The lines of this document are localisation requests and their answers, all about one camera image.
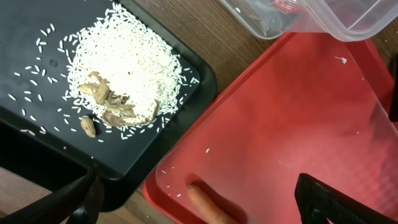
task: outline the carrot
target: carrot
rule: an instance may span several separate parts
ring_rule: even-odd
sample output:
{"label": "carrot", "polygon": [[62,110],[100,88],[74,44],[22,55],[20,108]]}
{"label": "carrot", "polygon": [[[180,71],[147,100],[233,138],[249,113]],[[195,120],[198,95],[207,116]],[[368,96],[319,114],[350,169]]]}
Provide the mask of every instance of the carrot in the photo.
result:
{"label": "carrot", "polygon": [[188,186],[188,198],[209,224],[238,224],[220,209],[199,187]]}

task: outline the brown wood grain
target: brown wood grain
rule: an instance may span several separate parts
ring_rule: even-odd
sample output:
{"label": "brown wood grain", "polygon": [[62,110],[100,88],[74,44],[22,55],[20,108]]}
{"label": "brown wood grain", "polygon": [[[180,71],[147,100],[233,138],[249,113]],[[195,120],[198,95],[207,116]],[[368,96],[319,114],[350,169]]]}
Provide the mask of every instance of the brown wood grain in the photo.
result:
{"label": "brown wood grain", "polygon": [[[221,93],[268,48],[272,40],[253,37],[217,0],[137,0],[164,26],[213,68]],[[398,19],[373,41],[386,63],[398,53]],[[48,190],[0,169],[0,215],[49,194]],[[100,224],[173,223],[155,210],[138,190],[114,212],[102,213]]]}

